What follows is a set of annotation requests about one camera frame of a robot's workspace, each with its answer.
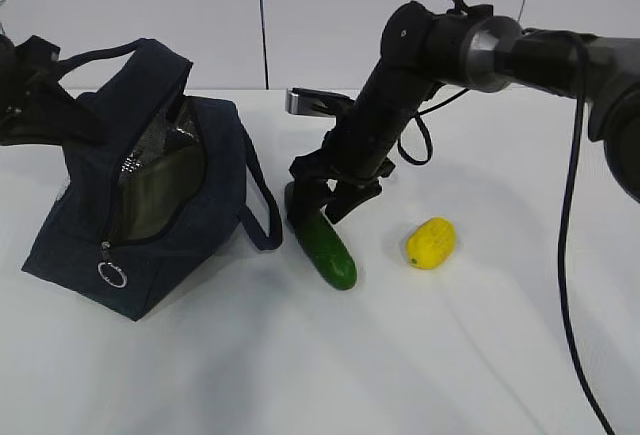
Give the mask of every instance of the yellow lemon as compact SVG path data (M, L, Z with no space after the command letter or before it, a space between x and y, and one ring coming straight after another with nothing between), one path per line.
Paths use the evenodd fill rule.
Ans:
M455 245L456 231L453 224L441 217L432 218L409 237L409 263L423 270L436 268L451 255Z

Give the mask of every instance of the black cable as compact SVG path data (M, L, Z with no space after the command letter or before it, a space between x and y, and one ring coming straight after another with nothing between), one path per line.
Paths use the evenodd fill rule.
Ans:
M571 141L571 155L569 158L569 170L567 172L567 182L565 185L564 199L562 201L562 215L560 218L560 233L558 236L558 290L560 292L560 310L562 311L562 322L564 332L567 338L571 361L578 376L580 387L584 392L589 405L593 412L600 420L602 428L608 435L615 435L611 424L607 420L604 412L600 408L596 400L589 382L582 370L582 363L576 347L576 341L573 334L573 326L571 324L571 316L569 314L569 297L567 294L567 274L566 274L566 251L567 251L567 233L569 231L569 215L571 213L571 204L573 202L573 191L575 188L576 174L578 172L578 159L580 156L580 141L582 138L582 127L584 125L584 106L586 102L587 91L587 71L589 67L589 52L580 36L573 32L555 32L556 35L570 39L574 44L578 53L578 64L580 73L580 88L576 103L575 122L573 125L573 139Z
M432 92L432 94L435 93L435 91L437 91L437 89L440 87L441 85L436 87ZM433 157L433 142L431 141L431 134L429 133L429 129L425 125L424 120L422 120L422 116L431 112L435 112L436 110L446 105L449 105L451 102L455 102L458 98L460 98L462 95L464 95L468 91L469 91L468 88L460 90L456 94L447 98L444 102L440 102L437 105L434 105L433 107L429 107L426 110L418 112L415 115L415 117L413 117L414 120L416 121L416 124L418 125L418 129L420 130L420 133L422 134L422 138L424 139L424 144L425 144L425 147L427 148L427 158L425 158L424 160L417 160L413 158L411 155L409 155L409 153L402 146L402 135L400 135L400 138L398 138L398 143L397 143L398 153L406 162L410 163L411 165L421 166L429 163L429 161Z
M436 110L439 110L442 107L445 107L447 105L449 105L451 102L455 102L457 99L459 99L462 95L464 95L465 93L467 93L469 91L468 88L465 88L463 90L460 90L458 93L456 93L455 95L452 95L451 97L447 98L444 102L440 102L437 105L434 105L433 107L429 107L426 110L423 110L421 112L418 112L418 117L421 117L423 115L426 115L427 113L431 113L431 112L435 112Z
M269 90L269 62L267 61L267 29L264 17L264 0L260 3L260 26L262 30L262 61L264 63L264 85Z

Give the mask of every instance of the black strap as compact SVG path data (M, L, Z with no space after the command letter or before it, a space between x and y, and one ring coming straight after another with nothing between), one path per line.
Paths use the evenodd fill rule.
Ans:
M253 179L262 193L267 206L269 207L269 235L267 235L264 229L260 226L260 222L256 219L251 209L248 206L244 206L240 211L240 221L247 231L247 235L254 243L258 250L275 250L282 245L282 219L280 218L280 210L273 194L267 187L267 182L264 179L264 174L260 168L260 162L258 161L258 154L253 146L251 137L246 130L244 130L244 143L246 148L247 168Z

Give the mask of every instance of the robotic arm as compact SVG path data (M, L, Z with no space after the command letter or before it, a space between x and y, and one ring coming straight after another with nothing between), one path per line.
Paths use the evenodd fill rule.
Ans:
M380 60L355 102L327 92L289 92L289 112L337 119L322 147L291 166L289 218L326 206L327 218L337 223L379 195L379 178L394 168L387 154L420 105L445 84L497 92L514 82L583 96L591 107L589 139L604 140L611 171L640 201L640 40L523 30L509 17L494 16L491 5L451 1L446 14L412 1L391 16ZM335 190L328 180L338 181Z

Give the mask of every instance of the zipper pull ring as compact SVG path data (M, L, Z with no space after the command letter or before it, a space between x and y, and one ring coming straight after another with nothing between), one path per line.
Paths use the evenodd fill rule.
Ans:
M98 264L98 274L102 279L111 285L114 288L122 289L127 286L127 274L118 267L115 263L111 261L111 242L104 241L100 244L100 251L102 252L102 262ZM116 272L120 277L120 283L116 283L105 273L106 269L109 268L112 271Z

